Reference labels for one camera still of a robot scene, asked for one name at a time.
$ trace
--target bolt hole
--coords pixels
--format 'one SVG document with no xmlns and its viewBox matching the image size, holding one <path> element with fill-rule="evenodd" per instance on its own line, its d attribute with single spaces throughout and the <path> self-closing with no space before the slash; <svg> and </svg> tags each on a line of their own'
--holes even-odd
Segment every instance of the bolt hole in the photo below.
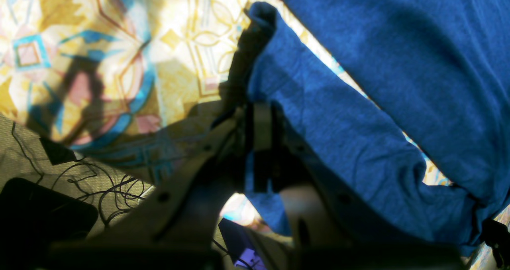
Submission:
<svg viewBox="0 0 510 270">
<path fill-rule="evenodd" d="M 158 196 L 158 201 L 159 202 L 166 202 L 166 201 L 168 201 L 168 199 L 170 199 L 170 194 L 168 192 L 161 193 Z"/>
<path fill-rule="evenodd" d="M 346 193 L 340 193 L 338 194 L 338 200 L 342 203 L 342 204 L 351 204 L 352 202 L 352 197 L 350 197 L 349 194 L 346 194 Z"/>
</svg>

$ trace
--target yellow pattern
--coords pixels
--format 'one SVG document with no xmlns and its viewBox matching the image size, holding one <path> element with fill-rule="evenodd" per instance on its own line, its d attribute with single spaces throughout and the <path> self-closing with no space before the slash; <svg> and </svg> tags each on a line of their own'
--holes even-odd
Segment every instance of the yellow pattern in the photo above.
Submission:
<svg viewBox="0 0 510 270">
<path fill-rule="evenodd" d="M 80 9 L 73 0 L 39 0 L 43 19 L 39 30 L 43 32 L 52 25 L 75 25 L 84 20 L 84 16 L 76 16 Z"/>
<path fill-rule="evenodd" d="M 12 77 L 9 77 L 0 85 L 0 97 L 2 98 L 0 100 L 0 112 L 8 117 L 16 117 L 18 115 L 18 111 L 16 110 L 16 106 L 12 102 L 11 96 L 9 94 L 9 86 L 11 85 L 11 80 Z"/>
</svg>

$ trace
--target blue fabric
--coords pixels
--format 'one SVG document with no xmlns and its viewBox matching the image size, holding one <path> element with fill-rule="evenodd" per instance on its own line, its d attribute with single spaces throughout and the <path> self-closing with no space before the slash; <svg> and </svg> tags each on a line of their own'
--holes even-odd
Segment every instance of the blue fabric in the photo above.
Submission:
<svg viewBox="0 0 510 270">
<path fill-rule="evenodd" d="M 401 230 L 477 246 L 508 204 L 510 0 L 283 0 L 382 110 L 338 79 L 275 9 L 250 10 L 272 35 L 249 82 L 279 101 L 324 163 Z M 426 186 L 406 131 L 455 186 Z M 248 198 L 276 232 L 283 209 Z"/>
</svg>

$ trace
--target pink pattern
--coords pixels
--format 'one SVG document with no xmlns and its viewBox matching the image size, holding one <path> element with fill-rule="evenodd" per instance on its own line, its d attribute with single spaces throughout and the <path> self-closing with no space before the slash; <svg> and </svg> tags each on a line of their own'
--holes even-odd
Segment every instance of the pink pattern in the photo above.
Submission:
<svg viewBox="0 0 510 270">
<path fill-rule="evenodd" d="M 157 132 L 160 129 L 160 122 L 160 117 L 155 115 L 138 116 L 136 118 L 138 132 L 140 132 L 140 134 Z"/>
<path fill-rule="evenodd" d="M 20 64 L 22 66 L 36 65 L 37 63 L 40 63 L 34 43 L 19 46 L 18 56 L 20 56 Z"/>
<path fill-rule="evenodd" d="M 4 12 L 0 8 L 0 19 L 2 19 L 4 16 Z M 7 32 L 5 32 L 4 25 L 2 23 L 0 23 L 0 37 L 8 38 Z"/>
<path fill-rule="evenodd" d="M 16 38 L 21 38 L 21 37 L 28 37 L 30 35 L 33 35 L 35 34 L 36 31 L 29 25 L 22 25 L 19 29 L 18 29 L 18 32 L 16 32 Z"/>
<path fill-rule="evenodd" d="M 47 79 L 48 72 L 45 69 L 31 70 L 24 73 L 24 76 L 34 83 L 42 83 Z"/>
<path fill-rule="evenodd" d="M 100 137 L 101 135 L 105 134 L 110 128 L 112 128 L 115 125 L 115 123 L 117 123 L 118 119 L 119 119 L 118 116 L 112 117 L 97 132 L 76 139 L 73 142 L 73 145 L 87 144 L 93 141 L 94 139 Z"/>
<path fill-rule="evenodd" d="M 79 72 L 69 90 L 69 99 L 77 106 L 82 106 L 82 102 L 91 102 L 92 93 L 90 91 L 89 76 L 85 72 Z"/>
<path fill-rule="evenodd" d="M 14 56 L 13 56 L 12 48 L 7 49 L 7 52 L 4 55 L 3 61 L 7 66 L 14 68 Z"/>
<path fill-rule="evenodd" d="M 217 76 L 208 77 L 206 79 L 206 92 L 214 91 L 218 89 L 220 79 Z"/>
</svg>

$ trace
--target black strap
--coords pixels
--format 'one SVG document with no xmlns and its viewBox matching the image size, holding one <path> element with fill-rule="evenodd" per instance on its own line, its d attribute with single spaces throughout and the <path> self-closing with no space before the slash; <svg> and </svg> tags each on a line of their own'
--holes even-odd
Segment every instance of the black strap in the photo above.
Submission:
<svg viewBox="0 0 510 270">
<path fill-rule="evenodd" d="M 482 223 L 481 238 L 492 248 L 497 268 L 510 266 L 510 233 L 505 224 L 486 219 Z"/>
</svg>

